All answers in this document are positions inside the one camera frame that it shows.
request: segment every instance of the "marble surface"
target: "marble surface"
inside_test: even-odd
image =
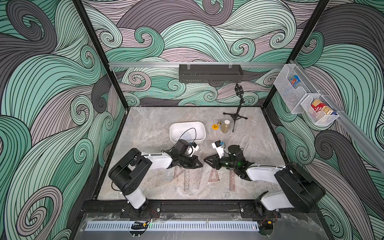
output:
[[[281,165],[284,160],[278,150],[276,142],[260,108],[241,108],[240,115],[248,117],[236,122],[235,132],[213,130],[212,125],[219,119],[232,119],[226,113],[235,113],[237,108],[228,107],[134,107],[130,109],[124,129],[117,143],[109,170],[131,148],[141,152],[161,152],[169,149],[173,143],[169,139],[169,127],[176,122],[200,121],[207,132],[206,139],[199,144],[200,149],[195,153],[201,163],[202,169],[189,169],[174,178],[175,171],[183,169],[154,169],[148,171],[140,184],[144,195],[148,199],[254,199],[262,192],[279,190],[277,184],[254,181],[249,182],[235,175],[235,191],[229,189],[230,171],[225,168],[218,170],[220,180],[209,182],[211,167],[204,163],[207,156],[216,154],[211,143],[221,140],[228,147],[240,145],[244,148],[244,157],[250,162],[260,165]],[[189,175],[189,184],[185,178]],[[124,199],[124,196],[111,189],[111,179],[105,177],[99,200]]]

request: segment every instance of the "wire mesh basket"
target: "wire mesh basket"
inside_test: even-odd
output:
[[[299,76],[300,79],[303,78],[295,64],[286,64],[274,83],[280,96],[293,114],[304,112],[300,103],[311,92],[302,81],[297,82],[294,87],[291,85],[291,79],[295,75]]]
[[[330,125],[333,121],[335,121],[339,117],[339,115],[326,115],[324,111],[320,111],[318,113],[315,112],[311,106],[311,104],[313,103],[313,100],[315,99],[321,99],[321,94],[318,94],[318,93],[308,94],[308,96],[300,104],[315,125],[317,126]]]

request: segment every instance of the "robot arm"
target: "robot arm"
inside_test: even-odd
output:
[[[183,139],[178,140],[174,147],[161,153],[143,153],[136,148],[129,152],[109,171],[108,176],[121,190],[128,202],[137,210],[145,210],[147,199],[139,185],[149,170],[157,168],[172,168],[180,166],[195,169],[203,165],[197,156],[193,155],[199,147],[189,144]]]
[[[209,156],[204,162],[212,168],[226,167],[233,170],[241,179],[247,181],[261,180],[280,185],[282,191],[266,191],[255,200],[253,209],[260,217],[280,208],[297,208],[307,213],[326,193],[325,189],[296,162],[277,167],[252,166],[254,163],[245,160],[238,145],[229,146],[228,153],[228,157],[220,157],[219,154]]]

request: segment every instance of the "swirly wave wallpaper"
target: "swirly wave wallpaper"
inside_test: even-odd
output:
[[[1,239],[68,239],[124,108],[71,0],[0,2]]]
[[[317,0],[83,0],[109,61],[285,63]],[[234,84],[179,83],[174,68],[115,68],[130,106],[236,106]],[[244,69],[260,106],[280,69]]]
[[[384,1],[333,3],[297,60],[384,151],[383,39]],[[278,93],[267,113],[288,159],[326,188],[318,205],[335,239],[382,240],[384,175],[343,126],[291,114]]]

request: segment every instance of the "aluminum rail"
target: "aluminum rail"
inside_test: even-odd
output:
[[[187,65],[228,65],[240,64],[242,68],[283,68],[285,63],[249,63],[249,62],[109,62],[111,68],[178,68],[180,64]]]
[[[303,79],[303,82],[307,85],[307,87],[312,92],[319,92],[324,100],[326,100],[330,106],[338,111],[339,117],[336,119],[343,128],[347,131],[347,133],[352,137],[352,139],[356,142],[359,148],[371,159],[376,168],[379,169],[384,174],[384,152],[381,148],[379,148],[360,128],[357,124],[342,110],[340,106],[338,106],[333,98],[327,95],[323,95],[322,92],[324,90],[319,87],[317,83],[315,83],[311,77],[308,76],[305,69],[298,64],[295,60],[291,61],[292,64],[296,64],[301,73],[305,76],[306,79]]]

